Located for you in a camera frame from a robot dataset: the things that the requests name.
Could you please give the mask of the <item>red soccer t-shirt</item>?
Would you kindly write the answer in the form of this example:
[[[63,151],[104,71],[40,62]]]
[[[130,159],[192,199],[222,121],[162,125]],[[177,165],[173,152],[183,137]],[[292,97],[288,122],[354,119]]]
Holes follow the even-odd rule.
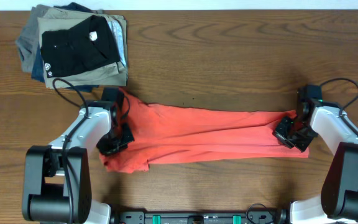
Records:
[[[108,171],[147,171],[152,164],[248,159],[307,158],[309,152],[287,148],[273,130],[295,111],[218,111],[146,104],[125,93],[124,110],[134,141],[127,149],[99,159]]]

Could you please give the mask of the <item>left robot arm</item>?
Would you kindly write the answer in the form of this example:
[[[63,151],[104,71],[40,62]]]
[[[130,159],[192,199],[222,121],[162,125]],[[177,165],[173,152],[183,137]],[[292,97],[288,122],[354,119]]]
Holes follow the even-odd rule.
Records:
[[[124,120],[128,99],[86,101],[74,123],[46,146],[25,156],[22,214],[39,223],[109,223],[111,208],[92,199],[88,152],[104,156],[134,140]]]

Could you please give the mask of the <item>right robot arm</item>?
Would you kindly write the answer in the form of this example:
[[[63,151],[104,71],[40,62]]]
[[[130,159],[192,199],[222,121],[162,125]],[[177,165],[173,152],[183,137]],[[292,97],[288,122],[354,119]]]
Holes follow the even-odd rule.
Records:
[[[358,223],[358,129],[336,103],[300,100],[296,117],[284,117],[273,135],[305,152],[321,137],[334,158],[321,193],[290,205],[290,223]]]

